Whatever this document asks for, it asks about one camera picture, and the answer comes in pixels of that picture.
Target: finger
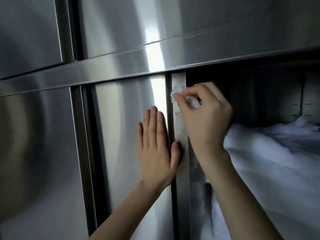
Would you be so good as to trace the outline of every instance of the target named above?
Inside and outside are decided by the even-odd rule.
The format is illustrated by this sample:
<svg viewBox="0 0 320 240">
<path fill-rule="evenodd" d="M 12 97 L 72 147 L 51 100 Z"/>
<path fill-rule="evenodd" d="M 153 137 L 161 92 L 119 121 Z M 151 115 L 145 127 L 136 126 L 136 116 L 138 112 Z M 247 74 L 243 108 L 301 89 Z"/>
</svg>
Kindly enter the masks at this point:
<svg viewBox="0 0 320 240">
<path fill-rule="evenodd" d="M 157 148 L 158 150 L 167 148 L 164 117 L 160 111 L 157 112 Z"/>
<path fill-rule="evenodd" d="M 143 149 L 143 129 L 142 129 L 141 123 L 138 123 L 137 125 L 137 141 L 138 141 L 138 153 L 140 155 Z"/>
<path fill-rule="evenodd" d="M 213 82 L 204 82 L 200 84 L 207 86 L 220 102 L 224 103 L 227 101 L 226 98 L 223 96 L 222 92 Z"/>
<path fill-rule="evenodd" d="M 171 145 L 171 160 L 170 160 L 170 169 L 176 174 L 179 165 L 180 150 L 178 143 L 174 141 Z"/>
<path fill-rule="evenodd" d="M 175 93 L 173 95 L 173 97 L 177 101 L 177 104 L 180 108 L 182 115 L 185 116 L 188 112 L 191 111 L 191 109 L 189 108 L 188 103 L 186 101 L 186 98 L 183 95 L 181 95 L 179 93 Z"/>
<path fill-rule="evenodd" d="M 149 148 L 157 149 L 157 108 L 152 106 L 150 109 L 149 123 Z"/>
<path fill-rule="evenodd" d="M 147 109 L 146 112 L 144 112 L 144 119 L 143 119 L 143 148 L 149 149 L 149 122 L 150 122 L 150 110 Z"/>
<path fill-rule="evenodd" d="M 185 96 L 198 96 L 204 103 L 212 100 L 217 100 L 211 90 L 206 85 L 200 83 L 183 90 L 182 94 Z"/>
</svg>

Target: right hand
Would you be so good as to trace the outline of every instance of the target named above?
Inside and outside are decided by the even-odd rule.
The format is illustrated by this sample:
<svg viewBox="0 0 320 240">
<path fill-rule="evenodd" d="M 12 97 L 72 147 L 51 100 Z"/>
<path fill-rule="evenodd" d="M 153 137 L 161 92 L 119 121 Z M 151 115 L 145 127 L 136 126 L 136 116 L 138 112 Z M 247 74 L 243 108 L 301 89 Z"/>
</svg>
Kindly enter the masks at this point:
<svg viewBox="0 0 320 240">
<path fill-rule="evenodd" d="M 198 110 L 190 109 L 179 93 L 173 96 L 181 110 L 194 153 L 198 160 L 225 154 L 223 141 L 232 117 L 232 106 L 213 82 L 195 84 L 182 91 L 185 96 L 199 97 Z"/>
</svg>

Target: left hand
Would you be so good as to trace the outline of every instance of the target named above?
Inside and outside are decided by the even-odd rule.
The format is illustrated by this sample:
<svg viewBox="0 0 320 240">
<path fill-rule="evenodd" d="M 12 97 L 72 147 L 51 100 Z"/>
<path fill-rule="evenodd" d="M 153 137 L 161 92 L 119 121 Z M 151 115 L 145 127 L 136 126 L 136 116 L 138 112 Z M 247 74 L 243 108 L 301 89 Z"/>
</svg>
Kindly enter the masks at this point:
<svg viewBox="0 0 320 240">
<path fill-rule="evenodd" d="M 157 108 L 144 113 L 143 127 L 138 123 L 138 153 L 145 186 L 160 194 L 177 173 L 180 151 L 175 141 L 171 146 L 171 159 L 166 143 L 164 116 Z"/>
</svg>

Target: open freezer compartment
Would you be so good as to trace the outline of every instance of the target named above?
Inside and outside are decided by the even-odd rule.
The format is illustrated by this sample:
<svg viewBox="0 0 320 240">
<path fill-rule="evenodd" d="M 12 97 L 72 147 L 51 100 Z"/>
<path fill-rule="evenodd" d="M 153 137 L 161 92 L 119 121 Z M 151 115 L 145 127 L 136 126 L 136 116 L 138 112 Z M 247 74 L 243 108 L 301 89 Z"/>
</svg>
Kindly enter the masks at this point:
<svg viewBox="0 0 320 240">
<path fill-rule="evenodd" d="M 320 124 L 318 52 L 186 70 L 186 86 L 213 81 L 233 107 L 231 124 L 265 127 L 304 116 Z M 191 239 L 212 239 L 212 189 L 188 145 Z"/>
</svg>

